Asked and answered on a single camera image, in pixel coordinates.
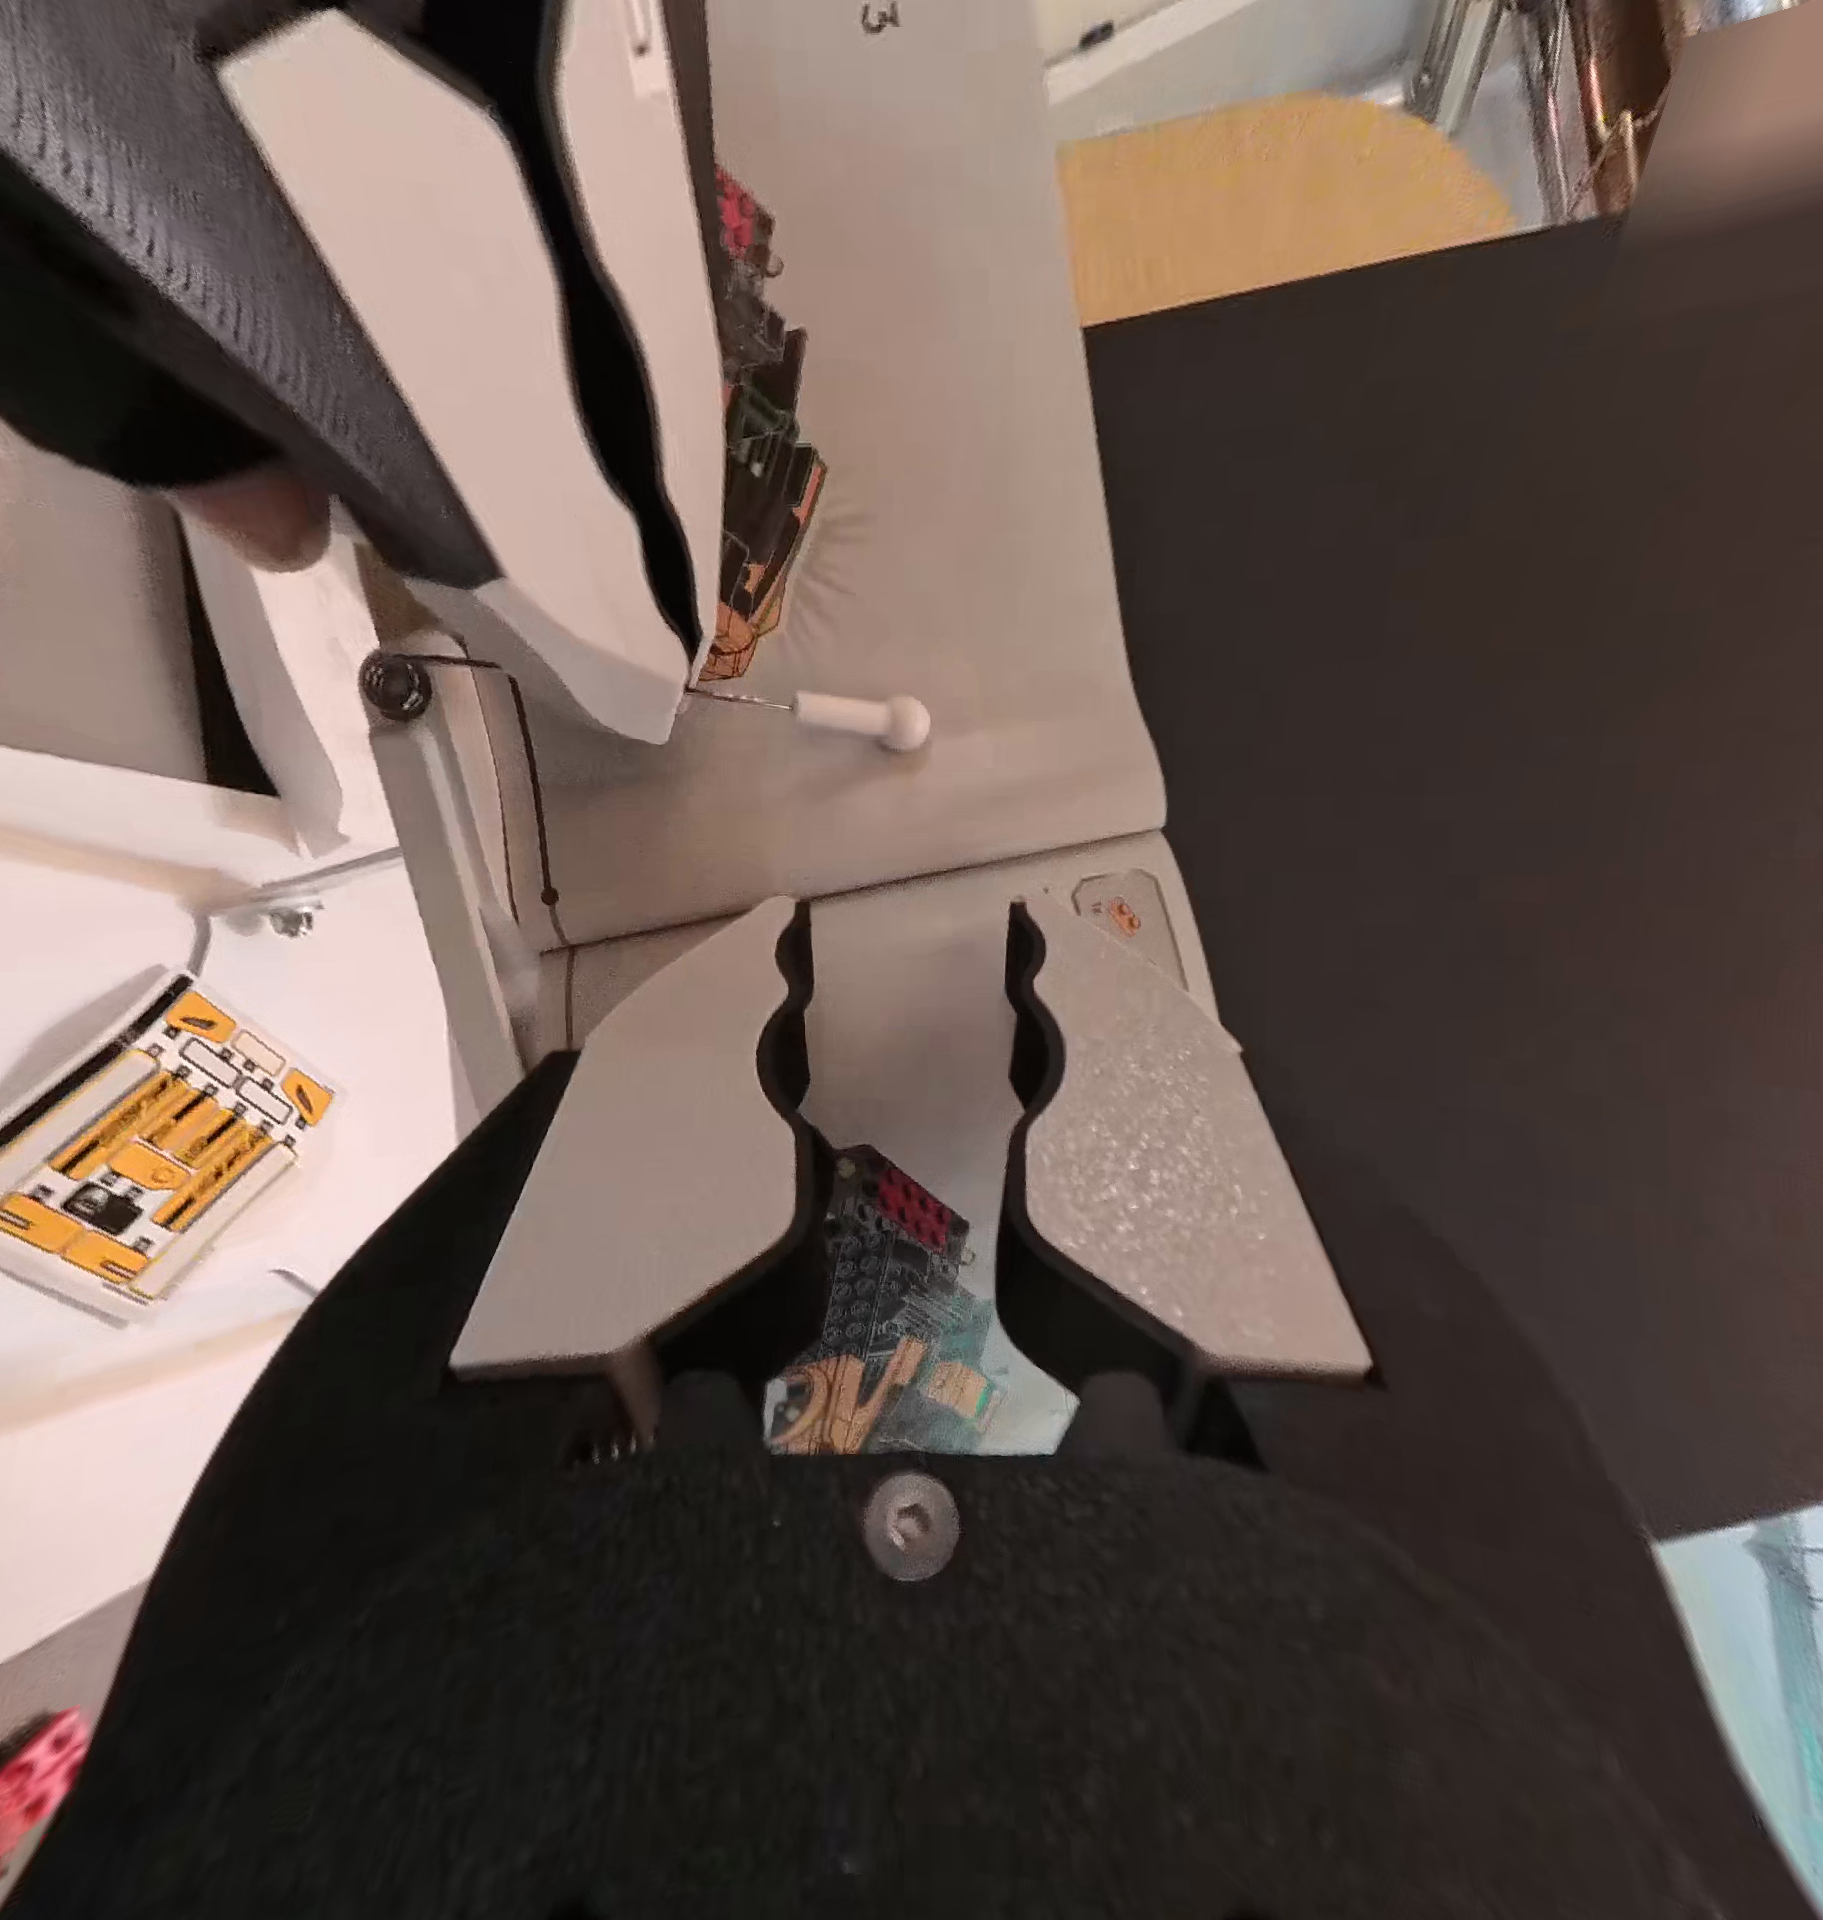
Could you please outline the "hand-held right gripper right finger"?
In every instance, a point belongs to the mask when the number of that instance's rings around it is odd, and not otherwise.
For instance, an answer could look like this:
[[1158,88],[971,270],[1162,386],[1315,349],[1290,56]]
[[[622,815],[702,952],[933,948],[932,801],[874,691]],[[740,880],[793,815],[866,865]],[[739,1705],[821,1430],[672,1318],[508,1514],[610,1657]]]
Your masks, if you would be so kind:
[[1014,900],[995,1316],[1050,1381],[1367,1381],[1239,1044],[1056,900]]

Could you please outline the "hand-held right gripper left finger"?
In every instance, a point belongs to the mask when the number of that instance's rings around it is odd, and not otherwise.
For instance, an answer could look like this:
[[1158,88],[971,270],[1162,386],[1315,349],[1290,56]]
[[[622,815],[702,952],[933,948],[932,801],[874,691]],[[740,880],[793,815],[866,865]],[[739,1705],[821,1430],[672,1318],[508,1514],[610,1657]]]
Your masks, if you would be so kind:
[[810,912],[758,903],[587,1033],[458,1332],[462,1381],[623,1374],[798,1242],[812,1146],[780,1069]]

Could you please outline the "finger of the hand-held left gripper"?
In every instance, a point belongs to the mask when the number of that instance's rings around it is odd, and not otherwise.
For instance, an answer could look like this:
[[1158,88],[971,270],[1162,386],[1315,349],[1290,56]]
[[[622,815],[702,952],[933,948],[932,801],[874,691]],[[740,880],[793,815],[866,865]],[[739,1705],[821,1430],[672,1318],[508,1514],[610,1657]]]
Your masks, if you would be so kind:
[[579,406],[647,588],[701,669],[723,542],[725,389],[707,4],[555,4],[549,56],[591,285]]
[[492,115],[340,11],[258,39],[221,85],[488,552],[476,588],[407,580],[466,649],[647,747],[687,661],[571,389],[563,289]]

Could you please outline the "lego instruction booklet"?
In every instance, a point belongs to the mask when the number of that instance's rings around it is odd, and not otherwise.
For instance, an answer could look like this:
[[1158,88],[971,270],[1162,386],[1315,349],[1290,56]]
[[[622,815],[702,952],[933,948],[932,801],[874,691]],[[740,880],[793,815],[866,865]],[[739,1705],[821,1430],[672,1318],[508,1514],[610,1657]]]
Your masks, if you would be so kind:
[[695,702],[639,748],[533,694],[557,906],[522,905],[571,1038],[718,922],[812,903],[812,1126],[966,1227],[933,1295],[874,1318],[864,1269],[764,1391],[787,1454],[1045,1454],[1068,1395],[995,1326],[1020,1122],[1014,900],[1096,912],[1217,1006],[1162,843],[1028,4],[707,4],[714,145],[775,215],[804,328],[804,439],[828,478],[739,689],[912,697],[910,755]]

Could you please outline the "white and wooden book stand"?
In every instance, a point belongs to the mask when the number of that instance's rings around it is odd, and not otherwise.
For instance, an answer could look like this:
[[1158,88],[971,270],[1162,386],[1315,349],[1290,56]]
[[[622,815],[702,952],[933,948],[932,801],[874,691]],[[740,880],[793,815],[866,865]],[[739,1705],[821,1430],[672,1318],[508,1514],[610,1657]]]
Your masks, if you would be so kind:
[[1224,1019],[1682,1540],[1823,1504],[1823,141],[1652,187],[1085,355]]

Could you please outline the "orange and black lego car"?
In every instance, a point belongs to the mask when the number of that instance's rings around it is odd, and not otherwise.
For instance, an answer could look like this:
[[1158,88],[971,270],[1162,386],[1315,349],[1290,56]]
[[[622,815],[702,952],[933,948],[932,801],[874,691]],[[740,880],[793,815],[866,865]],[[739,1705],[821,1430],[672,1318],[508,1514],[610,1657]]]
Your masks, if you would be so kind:
[[29,1836],[59,1810],[89,1750],[89,1722],[59,1711],[0,1758],[0,1881]]

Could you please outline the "person's left hand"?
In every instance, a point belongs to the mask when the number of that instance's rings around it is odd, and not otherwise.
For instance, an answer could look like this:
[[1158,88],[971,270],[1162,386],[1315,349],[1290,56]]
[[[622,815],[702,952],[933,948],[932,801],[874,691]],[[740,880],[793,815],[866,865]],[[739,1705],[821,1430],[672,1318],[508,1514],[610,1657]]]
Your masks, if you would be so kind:
[[261,573],[306,571],[329,549],[329,496],[290,463],[261,463],[166,498],[185,522]]

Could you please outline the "orange sticker sheet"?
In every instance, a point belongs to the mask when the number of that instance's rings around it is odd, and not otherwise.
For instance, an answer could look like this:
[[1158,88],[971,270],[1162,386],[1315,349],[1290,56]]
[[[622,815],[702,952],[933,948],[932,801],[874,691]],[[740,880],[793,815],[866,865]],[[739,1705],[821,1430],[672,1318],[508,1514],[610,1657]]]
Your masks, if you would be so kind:
[[142,987],[0,1115],[0,1275],[113,1326],[156,1320],[342,1105],[198,973]]

